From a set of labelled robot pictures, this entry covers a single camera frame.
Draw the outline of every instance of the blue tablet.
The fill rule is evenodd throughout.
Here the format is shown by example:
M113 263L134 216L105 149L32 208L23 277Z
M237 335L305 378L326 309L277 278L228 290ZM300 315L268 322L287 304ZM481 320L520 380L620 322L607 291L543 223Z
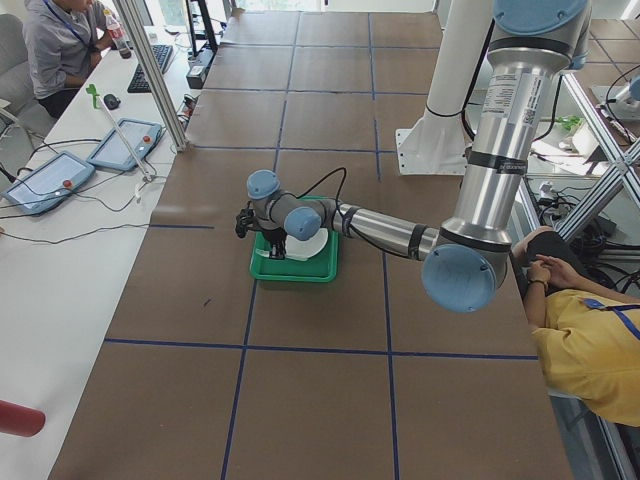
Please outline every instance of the blue tablet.
M162 126L158 123L143 122L130 118L121 118L118 127L123 131L125 138L138 153L142 160L156 146L162 133ZM110 168L112 170L129 171L136 166L129 149L124 144L116 129L102 139L100 144L91 152L87 162L96 167Z
M37 215L52 209L83 185L95 167L69 152L62 152L23 179L2 196L24 213Z

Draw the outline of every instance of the blue joint cap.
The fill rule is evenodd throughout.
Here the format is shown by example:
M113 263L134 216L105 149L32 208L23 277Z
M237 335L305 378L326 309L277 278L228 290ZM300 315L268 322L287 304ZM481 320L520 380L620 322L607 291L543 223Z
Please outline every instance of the blue joint cap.
M278 176L271 170L258 170L247 179L247 194L251 200L262 200L280 188Z
M587 54L575 55L571 59L571 64L567 67L567 70L581 70L584 64L587 63Z
M640 76L629 82L629 94L634 100L640 100Z
M529 37L562 27L587 4L588 0L495 0L493 18L505 32Z
M496 294L496 274L491 264L463 245L436 247L422 266L422 284L441 307L459 313L486 306Z
M285 231L301 242L309 240L318 233L321 225L320 215L311 207L298 207L289 212L284 219Z

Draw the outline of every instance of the green clip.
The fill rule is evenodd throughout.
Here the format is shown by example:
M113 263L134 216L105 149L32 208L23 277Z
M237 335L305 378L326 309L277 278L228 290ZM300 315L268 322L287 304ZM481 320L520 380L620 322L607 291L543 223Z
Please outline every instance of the green clip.
M98 97L100 94L98 93L98 89L93 83L90 83L87 87L87 93L93 97L93 108L98 108Z

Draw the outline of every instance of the black keyboard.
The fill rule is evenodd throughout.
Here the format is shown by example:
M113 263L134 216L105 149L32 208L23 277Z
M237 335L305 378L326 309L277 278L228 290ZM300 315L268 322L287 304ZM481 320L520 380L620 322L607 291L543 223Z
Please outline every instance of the black keyboard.
M171 45L151 45L151 49L153 50L154 57L156 57L160 71L162 73L166 72L167 68L169 68L169 59L171 58L173 47ZM151 88L149 87L149 83L142 71L142 65L138 64L136 71L133 74L133 78L131 79L131 83L129 83L129 87L127 88L127 92L149 93L150 91Z

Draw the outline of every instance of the lanyard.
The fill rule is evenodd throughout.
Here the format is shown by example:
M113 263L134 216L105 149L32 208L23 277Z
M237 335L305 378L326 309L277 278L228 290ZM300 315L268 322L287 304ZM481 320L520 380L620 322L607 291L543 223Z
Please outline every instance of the lanyard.
M624 326L627 327L627 330L629 330L634 337L640 340L640 330L638 330L638 327L636 327L633 324L633 322L629 317L627 317L624 313L622 313L625 310L639 309L640 305L618 305L615 307L607 307L606 305L603 305L602 303L600 303L598 300L594 298L585 298L582 300L582 302L591 309L609 310L614 312L618 316L618 318L622 321Z
M43 0L45 5L47 6L47 8L51 11L51 13L53 13L56 18L58 20L60 20L65 27L67 27L67 30L69 30L71 33L73 33L73 35L80 40L80 42L87 48L89 48L89 45L87 44L87 42L85 42L82 37L80 36L80 34L78 32L75 31L75 29L69 24L69 22L67 22L64 18L62 18L60 15L58 15L58 12L56 12L53 7L51 6L51 4L49 3L49 0Z

